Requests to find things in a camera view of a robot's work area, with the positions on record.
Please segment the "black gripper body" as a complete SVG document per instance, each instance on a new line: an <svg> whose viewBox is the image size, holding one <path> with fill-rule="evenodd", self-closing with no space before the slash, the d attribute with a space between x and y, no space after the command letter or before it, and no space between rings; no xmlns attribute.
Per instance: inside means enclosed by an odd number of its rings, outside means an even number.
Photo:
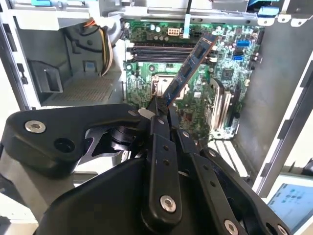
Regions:
<svg viewBox="0 0 313 235"><path fill-rule="evenodd" d="M36 233L216 235L196 188L175 160L128 160L56 199Z"/></svg>

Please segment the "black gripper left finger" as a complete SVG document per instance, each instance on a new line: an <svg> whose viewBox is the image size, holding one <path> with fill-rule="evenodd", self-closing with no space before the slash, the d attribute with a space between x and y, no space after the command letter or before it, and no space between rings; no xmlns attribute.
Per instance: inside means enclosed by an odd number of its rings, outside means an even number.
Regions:
<svg viewBox="0 0 313 235"><path fill-rule="evenodd" d="M168 158L178 164L167 100L155 96L147 110L152 117L120 103L24 111L7 119L4 158L21 165L27 173L24 182L34 186L20 189L21 197L38 192L35 200L45 200L40 222L56 199L75 189L65 181L82 157L94 150L100 154L128 150L132 154L129 160Z"/></svg>

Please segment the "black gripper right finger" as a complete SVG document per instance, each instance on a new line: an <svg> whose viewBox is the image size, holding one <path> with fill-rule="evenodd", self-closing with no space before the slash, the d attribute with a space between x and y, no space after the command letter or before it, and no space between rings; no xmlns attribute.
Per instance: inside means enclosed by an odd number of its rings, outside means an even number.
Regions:
<svg viewBox="0 0 313 235"><path fill-rule="evenodd" d="M191 135L179 127L175 108L169 108L171 132L179 148L179 168L186 170L199 199L207 235L290 235L287 225L252 188L211 148L198 150Z"/></svg>

